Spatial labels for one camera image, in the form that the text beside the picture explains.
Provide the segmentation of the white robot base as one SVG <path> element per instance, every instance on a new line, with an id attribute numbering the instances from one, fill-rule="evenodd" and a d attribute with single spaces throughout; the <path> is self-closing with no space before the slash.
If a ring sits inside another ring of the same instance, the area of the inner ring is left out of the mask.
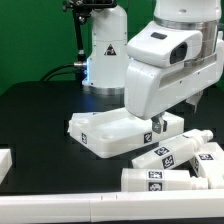
<path id="1" fill-rule="evenodd" d="M 122 94 L 130 58 L 127 55 L 127 14 L 117 5 L 93 10 L 92 52 L 87 59 L 85 91 L 100 95 Z"/>

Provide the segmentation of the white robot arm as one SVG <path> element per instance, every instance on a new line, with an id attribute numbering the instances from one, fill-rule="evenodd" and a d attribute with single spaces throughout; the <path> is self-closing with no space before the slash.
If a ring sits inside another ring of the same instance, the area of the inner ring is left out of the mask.
<path id="1" fill-rule="evenodd" d="M 224 69 L 221 0 L 156 0 L 154 19 L 127 45 L 125 108 L 164 132 L 164 112 L 196 104 Z"/>

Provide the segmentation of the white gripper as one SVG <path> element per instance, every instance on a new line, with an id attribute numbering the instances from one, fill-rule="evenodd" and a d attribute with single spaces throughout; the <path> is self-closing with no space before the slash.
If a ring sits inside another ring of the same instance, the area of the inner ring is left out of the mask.
<path id="1" fill-rule="evenodd" d="M 163 119 L 159 113 L 186 99 L 197 111 L 202 90 L 216 83 L 223 72 L 224 47 L 196 67 L 182 68 L 182 63 L 168 68 L 157 68 L 132 60 L 125 83 L 125 108 L 143 120 L 152 120 L 152 130 L 160 134 Z"/>

